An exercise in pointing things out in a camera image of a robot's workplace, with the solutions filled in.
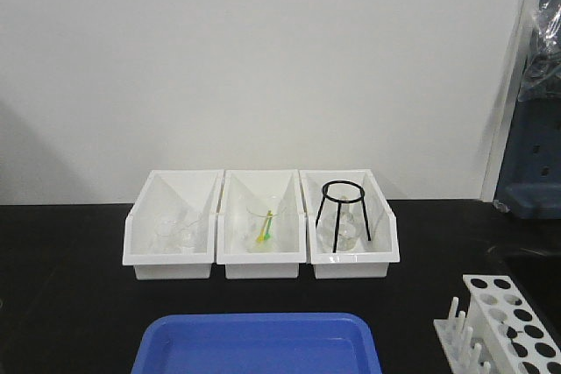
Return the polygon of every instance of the white wall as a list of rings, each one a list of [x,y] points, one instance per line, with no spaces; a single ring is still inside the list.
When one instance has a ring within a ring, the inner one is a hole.
[[[164,168],[371,168],[478,198],[522,0],[0,0],[0,203]]]

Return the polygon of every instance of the small glass beaker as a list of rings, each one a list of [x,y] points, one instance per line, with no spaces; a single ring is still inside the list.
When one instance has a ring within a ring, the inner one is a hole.
[[[270,253],[276,251],[277,244],[277,222],[282,211],[273,212],[253,211],[247,209],[247,235],[245,236],[245,247],[250,253]]]

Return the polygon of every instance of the plastic bag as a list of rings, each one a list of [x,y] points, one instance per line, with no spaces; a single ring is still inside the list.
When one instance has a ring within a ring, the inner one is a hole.
[[[541,0],[519,101],[561,98],[561,0]]]

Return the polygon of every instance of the yellow plastic stick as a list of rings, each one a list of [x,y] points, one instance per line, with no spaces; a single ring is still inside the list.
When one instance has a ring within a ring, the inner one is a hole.
[[[271,210],[268,210],[266,213],[265,221],[263,222],[263,226],[261,227],[261,232],[259,233],[259,236],[256,239],[258,243],[263,243],[265,240],[267,240],[270,237],[269,229],[271,228],[272,220],[273,220],[273,212],[271,212]]]

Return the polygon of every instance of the blue container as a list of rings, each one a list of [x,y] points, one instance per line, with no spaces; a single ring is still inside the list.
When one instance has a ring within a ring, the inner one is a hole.
[[[169,315],[132,374],[381,374],[370,329],[344,313]]]

